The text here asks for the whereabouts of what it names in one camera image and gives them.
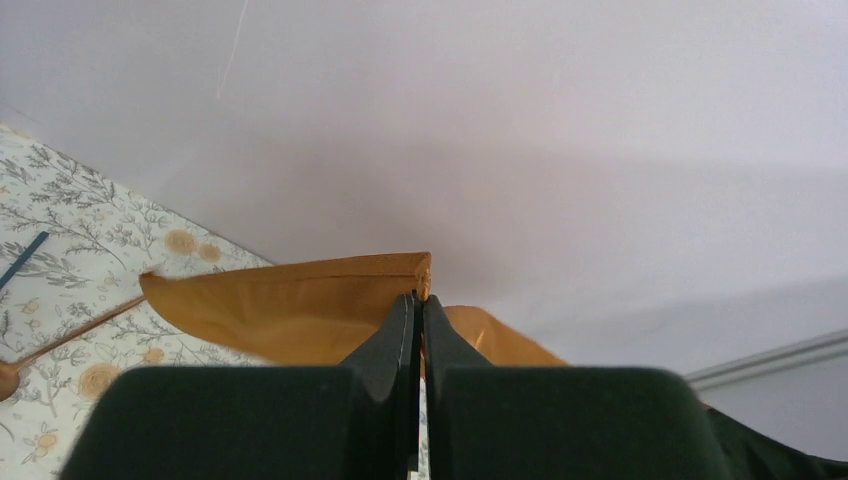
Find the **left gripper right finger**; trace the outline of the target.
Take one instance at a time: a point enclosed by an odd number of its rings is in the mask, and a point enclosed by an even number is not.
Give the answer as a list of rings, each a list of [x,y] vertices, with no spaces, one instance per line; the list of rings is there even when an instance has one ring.
[[[435,479],[727,479],[704,408],[665,370],[501,367],[423,307]]]

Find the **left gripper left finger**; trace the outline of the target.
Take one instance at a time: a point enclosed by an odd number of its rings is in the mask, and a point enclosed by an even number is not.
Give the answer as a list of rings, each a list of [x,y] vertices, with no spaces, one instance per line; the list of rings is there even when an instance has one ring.
[[[419,303],[324,367],[176,366],[121,374],[66,479],[404,479],[417,449]]]

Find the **orange cloth napkin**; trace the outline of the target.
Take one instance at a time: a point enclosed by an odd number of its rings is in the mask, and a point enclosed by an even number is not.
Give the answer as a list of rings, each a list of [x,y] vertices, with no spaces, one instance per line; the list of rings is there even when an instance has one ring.
[[[140,276],[177,329],[282,365],[336,365],[384,323],[395,299],[430,296],[428,252],[357,256],[181,279]]]

